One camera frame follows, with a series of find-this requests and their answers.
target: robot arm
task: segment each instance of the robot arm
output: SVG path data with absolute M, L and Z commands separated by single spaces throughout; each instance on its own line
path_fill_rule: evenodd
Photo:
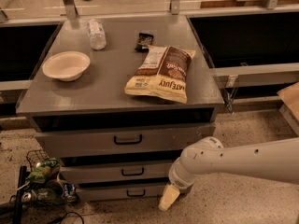
M 169 198 L 173 199 L 179 195 L 180 189 L 192 185 L 198 175 L 208 173 L 246 175 L 299 184 L 299 138 L 223 148 L 220 140 L 207 137 L 186 147 L 170 168 L 171 185 L 165 188 L 160 209 L 167 210 L 172 203 Z

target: white bowl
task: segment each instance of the white bowl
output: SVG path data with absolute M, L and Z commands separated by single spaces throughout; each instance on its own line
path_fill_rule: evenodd
M 84 53 L 67 51 L 49 57 L 42 69 L 47 77 L 73 81 L 82 76 L 90 62 L 90 58 Z

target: black drawer handle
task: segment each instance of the black drawer handle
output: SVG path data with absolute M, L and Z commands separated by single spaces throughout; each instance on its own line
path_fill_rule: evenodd
M 143 189 L 141 194 L 130 194 L 130 191 L 127 190 L 127 196 L 130 197 L 130 198 L 140 198 L 140 197 L 143 197 L 144 195 L 146 195 L 146 190 L 145 189 Z
M 125 171 L 123 169 L 121 169 L 121 174 L 124 176 L 130 176 L 130 175 L 143 175 L 144 174 L 144 168 L 141 169 L 140 173 L 136 173 L 136 174 L 126 174 Z
M 117 136 L 114 136 L 114 143 L 118 146 L 123 146 L 123 145 L 138 145 L 142 142 L 142 134 L 138 136 L 136 140 L 131 140 L 131 141 L 120 141 L 118 140 Z

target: bag of chips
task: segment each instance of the bag of chips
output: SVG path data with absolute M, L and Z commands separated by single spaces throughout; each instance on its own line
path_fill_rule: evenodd
M 187 103 L 187 70 L 194 55 L 194 50 L 149 46 L 145 61 L 127 82 L 125 93 Z

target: floor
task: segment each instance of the floor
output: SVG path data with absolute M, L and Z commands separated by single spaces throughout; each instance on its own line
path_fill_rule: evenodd
M 234 114 L 217 116 L 214 136 L 225 147 L 258 144 L 296 137 L 278 109 L 280 101 L 236 103 Z M 21 165 L 30 150 L 40 149 L 35 131 L 23 118 L 0 119 L 0 203 L 16 192 Z M 191 192 L 166 211 L 159 198 L 68 204 L 30 208 L 24 224 L 49 223 L 65 210 L 80 213 L 85 223 L 299 223 L 299 187 L 292 184 L 227 174 L 198 176 Z M 70 217 L 64 223 L 82 223 Z

